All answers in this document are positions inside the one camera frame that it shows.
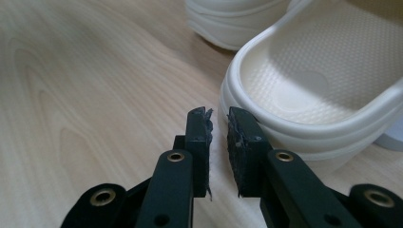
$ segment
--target screw hole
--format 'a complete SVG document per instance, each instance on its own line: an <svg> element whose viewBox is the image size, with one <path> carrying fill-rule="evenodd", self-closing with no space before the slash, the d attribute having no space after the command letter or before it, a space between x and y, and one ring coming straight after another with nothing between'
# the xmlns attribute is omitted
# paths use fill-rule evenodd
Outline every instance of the screw hole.
<svg viewBox="0 0 403 228"><path fill-rule="evenodd" d="M93 206L105 206L111 203L115 197L116 193L113 189L104 188L95 192L89 202Z"/></svg>
<svg viewBox="0 0 403 228"><path fill-rule="evenodd" d="M325 221L326 221L327 223L329 223L330 225L333 225L333 226L340 226L340 225L341 225L341 220L340 220L338 217L336 217L336 216L333 216L333 215L330 215L330 214L326 214L326 215L324 216L324 219L325 219Z"/></svg>
<svg viewBox="0 0 403 228"><path fill-rule="evenodd" d="M154 218L154 224L156 226L165 226L169 222L168 215L158 215Z"/></svg>
<svg viewBox="0 0 403 228"><path fill-rule="evenodd" d="M278 160L283 161L283 162L291 162L294 157L286 152L278 152L276 154L276 158L278 158Z"/></svg>
<svg viewBox="0 0 403 228"><path fill-rule="evenodd" d="M168 155L168 160L171 162L180 162L184 159L184 154L182 153L172 153Z"/></svg>
<svg viewBox="0 0 403 228"><path fill-rule="evenodd" d="M364 192L364 196L367 200L378 206L388 208L394 207L393 199L382 192L370 189Z"/></svg>

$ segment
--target wood grain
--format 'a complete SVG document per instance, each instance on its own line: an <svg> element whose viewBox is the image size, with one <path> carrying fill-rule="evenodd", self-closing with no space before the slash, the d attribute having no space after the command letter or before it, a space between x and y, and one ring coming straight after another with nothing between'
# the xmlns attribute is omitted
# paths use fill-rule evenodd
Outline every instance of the wood grain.
<svg viewBox="0 0 403 228"><path fill-rule="evenodd" d="M90 187L152 175L186 113L217 110L234 53L186 25L179 0L0 1L0 222L58 227ZM213 201L194 227L264 227L238 199L213 116ZM403 196L403 155L375 145L324 179L347 193L372 182Z"/></svg>

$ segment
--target white clog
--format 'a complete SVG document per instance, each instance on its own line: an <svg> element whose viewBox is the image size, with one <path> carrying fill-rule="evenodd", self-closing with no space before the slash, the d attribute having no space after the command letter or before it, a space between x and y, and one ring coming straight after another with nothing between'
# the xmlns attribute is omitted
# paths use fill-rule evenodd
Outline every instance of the white clog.
<svg viewBox="0 0 403 228"><path fill-rule="evenodd" d="M189 27L218 47L238 50L282 17L289 3L290 0L186 0L185 6Z"/></svg>
<svg viewBox="0 0 403 228"><path fill-rule="evenodd" d="M333 172L403 114L403 1L302 0L249 41L221 85L274 147Z"/></svg>

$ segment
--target black plastic part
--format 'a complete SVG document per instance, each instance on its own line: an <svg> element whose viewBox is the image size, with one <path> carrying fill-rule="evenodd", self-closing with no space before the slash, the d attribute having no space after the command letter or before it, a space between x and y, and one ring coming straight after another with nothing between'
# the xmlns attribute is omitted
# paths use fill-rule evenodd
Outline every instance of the black plastic part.
<svg viewBox="0 0 403 228"><path fill-rule="evenodd" d="M132 228L137 222L137 218L142 208L144 196L147 192L151 178L139 183L127 191L125 207L122 211L123 224L119 227Z"/></svg>
<svg viewBox="0 0 403 228"><path fill-rule="evenodd" d="M289 227L361 227L297 154L272 150L262 166L274 190L265 194L278 197Z"/></svg>
<svg viewBox="0 0 403 228"><path fill-rule="evenodd" d="M192 227L193 159L185 150L163 153L157 163L136 228Z"/></svg>
<svg viewBox="0 0 403 228"><path fill-rule="evenodd" d="M349 196L350 210L365 227L403 227L403 200L373 184L355 185Z"/></svg>
<svg viewBox="0 0 403 228"><path fill-rule="evenodd" d="M213 138L211 134L213 124L210 121L212 112L212 109L206 112L204 107L198 107L187 114L184 150L189 151L193 156L193 190L195 198L205 197L207 191L210 193L209 151Z"/></svg>
<svg viewBox="0 0 403 228"><path fill-rule="evenodd" d="M104 183L87 190L68 212L62 228L122 227L126 191L117 184Z"/></svg>
<svg viewBox="0 0 403 228"><path fill-rule="evenodd" d="M290 220L278 196L274 194L273 186L267 180L263 185L263 193L266 194L260 199L260 211L267 227L289 227Z"/></svg>
<svg viewBox="0 0 403 228"><path fill-rule="evenodd" d="M172 149L184 149L185 136L175 136L174 146Z"/></svg>
<svg viewBox="0 0 403 228"><path fill-rule="evenodd" d="M260 197L264 175L259 162L272 146L251 113L230 107L227 142L239 195Z"/></svg>

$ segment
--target white foam shoe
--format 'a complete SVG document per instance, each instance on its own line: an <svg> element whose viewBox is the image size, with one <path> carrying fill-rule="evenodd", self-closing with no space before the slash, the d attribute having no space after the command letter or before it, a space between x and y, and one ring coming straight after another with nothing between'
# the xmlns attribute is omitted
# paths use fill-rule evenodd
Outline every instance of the white foam shoe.
<svg viewBox="0 0 403 228"><path fill-rule="evenodd" d="M212 44L238 50L287 11L290 0L186 0L188 25Z"/></svg>
<svg viewBox="0 0 403 228"><path fill-rule="evenodd" d="M301 0L240 51L221 86L276 148L324 176L403 115L403 2Z"/></svg>

